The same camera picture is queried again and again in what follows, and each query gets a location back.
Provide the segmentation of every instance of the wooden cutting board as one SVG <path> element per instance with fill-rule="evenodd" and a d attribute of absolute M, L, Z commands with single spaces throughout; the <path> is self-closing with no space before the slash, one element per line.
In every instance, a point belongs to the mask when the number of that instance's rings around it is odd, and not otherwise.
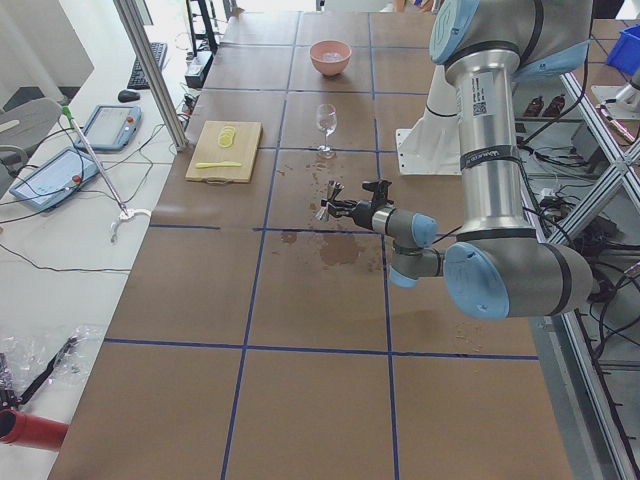
<path fill-rule="evenodd" d="M 233 145 L 218 145 L 218 135 L 225 126 L 236 129 Z M 249 183 L 256 160 L 262 124 L 260 122 L 205 122 L 185 178 L 192 182 L 221 181 Z M 198 163 L 239 162 L 239 167 L 196 168 Z"/>

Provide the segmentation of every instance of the red cylinder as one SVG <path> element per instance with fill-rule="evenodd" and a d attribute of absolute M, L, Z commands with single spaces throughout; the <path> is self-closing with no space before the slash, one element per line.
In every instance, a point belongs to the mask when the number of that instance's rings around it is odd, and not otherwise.
<path fill-rule="evenodd" d="M 68 425 L 18 410 L 0 410 L 0 442 L 57 452 Z"/>

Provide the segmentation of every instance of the tablet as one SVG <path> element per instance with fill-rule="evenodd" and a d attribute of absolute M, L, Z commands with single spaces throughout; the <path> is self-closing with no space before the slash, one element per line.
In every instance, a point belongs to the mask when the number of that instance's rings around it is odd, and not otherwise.
<path fill-rule="evenodd" d="M 98 105 L 82 133 L 96 152 L 118 152 L 127 146 L 138 130 L 142 110 L 138 106 Z M 84 150 L 80 138 L 74 142 Z"/>
<path fill-rule="evenodd" d="M 24 179 L 17 179 L 9 193 L 34 210 L 43 211 L 78 191 L 97 173 L 98 167 L 89 155 L 67 147 Z"/>

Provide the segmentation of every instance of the blue joint cap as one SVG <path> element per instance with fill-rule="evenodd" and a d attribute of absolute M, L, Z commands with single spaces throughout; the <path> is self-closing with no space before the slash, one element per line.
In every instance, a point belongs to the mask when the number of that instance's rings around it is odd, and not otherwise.
<path fill-rule="evenodd" d="M 447 250 L 444 280 L 449 295 L 467 315 L 498 320 L 509 314 L 509 294 L 500 273 L 473 245 L 459 242 Z"/>
<path fill-rule="evenodd" d="M 391 267 L 389 271 L 389 280 L 396 287 L 400 288 L 413 288 L 418 284 L 418 280 L 401 274 L 393 267 Z"/>
<path fill-rule="evenodd" d="M 575 70 L 584 63 L 589 51 L 589 40 L 577 43 L 561 52 L 536 60 L 513 75 L 516 82 L 531 82 L 545 77 L 557 77 Z"/>
<path fill-rule="evenodd" d="M 438 223 L 431 217 L 416 213 L 411 220 L 413 241 L 420 248 L 427 248 L 436 239 Z"/>
<path fill-rule="evenodd" d="M 429 53 L 434 63 L 443 65 L 464 38 L 480 0 L 447 0 L 442 4 L 433 26 Z"/>

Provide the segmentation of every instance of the label sticker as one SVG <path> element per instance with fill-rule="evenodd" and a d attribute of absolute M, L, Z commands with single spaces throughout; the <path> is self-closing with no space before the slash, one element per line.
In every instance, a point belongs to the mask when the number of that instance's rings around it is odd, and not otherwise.
<path fill-rule="evenodd" d="M 495 115 L 493 73 L 484 72 L 471 77 L 471 99 L 473 118 Z"/>
<path fill-rule="evenodd" d="M 483 72 L 472 75 L 457 92 L 461 121 L 496 114 L 496 93 L 493 73 Z"/>

